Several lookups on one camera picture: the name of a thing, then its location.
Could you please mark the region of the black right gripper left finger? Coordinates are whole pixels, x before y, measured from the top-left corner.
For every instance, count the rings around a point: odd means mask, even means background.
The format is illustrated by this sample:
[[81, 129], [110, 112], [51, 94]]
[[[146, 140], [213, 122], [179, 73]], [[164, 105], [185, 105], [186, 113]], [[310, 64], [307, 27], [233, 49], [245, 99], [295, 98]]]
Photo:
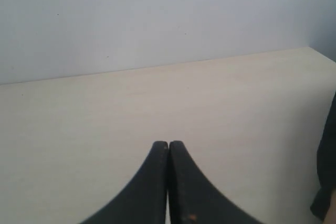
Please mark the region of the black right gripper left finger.
[[167, 159], [167, 142], [154, 142], [123, 190], [83, 223], [165, 223]]

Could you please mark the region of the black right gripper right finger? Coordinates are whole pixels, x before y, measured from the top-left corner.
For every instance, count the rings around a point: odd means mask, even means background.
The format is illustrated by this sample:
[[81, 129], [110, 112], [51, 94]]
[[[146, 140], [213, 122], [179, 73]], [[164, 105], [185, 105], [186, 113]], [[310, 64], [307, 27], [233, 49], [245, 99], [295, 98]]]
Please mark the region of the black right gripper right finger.
[[257, 223], [206, 178], [181, 141], [169, 145], [171, 223]]

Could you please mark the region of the black sleeved forearm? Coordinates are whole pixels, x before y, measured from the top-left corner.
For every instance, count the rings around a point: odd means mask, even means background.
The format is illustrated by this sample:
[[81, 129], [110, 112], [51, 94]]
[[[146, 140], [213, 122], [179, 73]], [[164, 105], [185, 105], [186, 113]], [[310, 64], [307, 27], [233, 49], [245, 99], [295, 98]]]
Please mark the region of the black sleeved forearm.
[[335, 99], [332, 100], [317, 150], [317, 175], [320, 189], [310, 210], [315, 217], [324, 221], [335, 192]]

